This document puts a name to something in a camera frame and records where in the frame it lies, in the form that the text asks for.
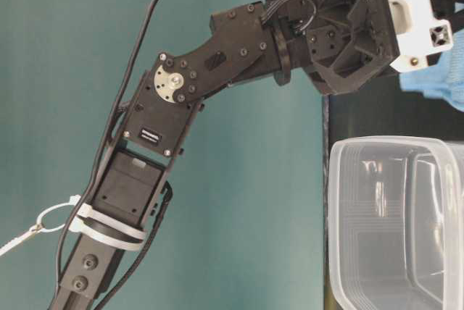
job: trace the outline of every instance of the wire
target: wire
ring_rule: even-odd
[[[158,214],[154,220],[152,231],[150,232],[148,238],[146,239],[144,247],[141,249],[140,253],[138,254],[136,260],[132,263],[129,267],[128,271],[120,278],[120,280],[116,283],[116,285],[105,295],[105,297],[97,304],[94,310],[102,310],[105,305],[111,300],[113,296],[124,286],[124,284],[129,280],[129,277],[137,270],[140,263],[144,260],[146,253],[150,249],[154,238],[158,233],[158,229],[160,228],[161,222],[165,217],[165,213],[167,207],[171,199],[173,198],[173,189],[169,182],[165,183],[166,194],[162,200],[161,207],[159,208]]]
[[[279,8],[281,8],[285,3],[289,1],[291,0],[275,0],[261,15],[262,25],[265,25],[270,20],[270,18],[279,10]],[[295,27],[295,30],[298,33],[302,33],[303,31],[305,31],[311,25],[312,21],[315,19],[318,13],[318,8],[313,0],[303,0],[303,1],[306,1],[308,2],[308,4],[311,5],[312,15],[304,24],[298,25]]]
[[[62,263],[61,263],[62,250],[63,250],[63,245],[64,245],[64,242],[65,242],[65,239],[66,239],[67,232],[69,230],[71,222],[73,221],[73,219],[77,215],[79,209],[87,201],[87,199],[89,199],[90,197],[92,197],[93,194],[95,194],[95,191],[96,191],[96,177],[97,177],[97,174],[98,174],[98,171],[99,171],[99,165],[100,165],[100,162],[102,160],[102,156],[103,156],[103,153],[104,153],[105,146],[107,144],[108,139],[111,136],[112,124],[113,124],[113,121],[115,119],[115,116],[117,115],[117,110],[118,110],[118,108],[120,106],[121,99],[123,98],[124,92],[125,92],[125,90],[126,90],[126,88],[128,86],[128,83],[129,83],[130,79],[131,79],[131,74],[132,74],[133,67],[134,67],[134,64],[135,64],[137,56],[138,56],[138,52],[140,51],[141,44],[142,44],[142,42],[144,40],[144,37],[145,37],[145,34],[146,34],[146,30],[148,28],[148,25],[150,23],[150,19],[152,18],[152,15],[153,15],[154,8],[156,7],[158,1],[159,0],[151,0],[150,1],[150,4],[148,6],[148,9],[147,9],[147,12],[146,12],[146,15],[145,15],[145,18],[144,18],[144,21],[142,22],[141,29],[140,29],[140,31],[138,33],[136,43],[135,43],[135,45],[133,47],[132,53],[130,54],[128,65],[127,65],[127,68],[126,68],[125,73],[124,73],[123,81],[121,82],[119,91],[117,92],[115,101],[113,102],[111,111],[110,111],[109,116],[108,116],[107,123],[105,125],[103,136],[101,137],[99,146],[97,148],[94,163],[93,163],[92,170],[91,170],[91,176],[90,176],[90,180],[88,182],[87,188],[84,191],[84,193],[83,193],[81,199],[79,200],[79,202],[76,204],[74,209],[71,211],[71,214],[67,218],[67,221],[65,223],[65,227],[63,228],[63,231],[61,232],[61,235],[59,236],[57,252],[56,252],[56,256],[55,256],[56,284],[55,284],[54,297],[52,299],[52,303],[53,303],[54,299],[56,299],[57,296],[58,296],[59,279],[60,279],[61,274],[62,274],[62,268],[61,268],[61,266],[62,266]]]

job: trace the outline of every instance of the blue fabric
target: blue fabric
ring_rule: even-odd
[[[403,91],[420,91],[426,98],[444,99],[464,112],[464,32],[454,36],[455,45],[439,63],[427,70],[401,74]]]

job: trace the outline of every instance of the screw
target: screw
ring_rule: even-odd
[[[99,260],[93,254],[88,254],[82,260],[82,265],[84,266],[85,270],[94,270],[97,265],[99,265]]]
[[[83,290],[86,290],[88,286],[88,280],[84,276],[77,276],[72,281],[72,286],[76,291],[82,292]]]
[[[181,78],[177,75],[172,75],[170,77],[170,82],[173,84],[173,85],[179,85],[181,83]]]

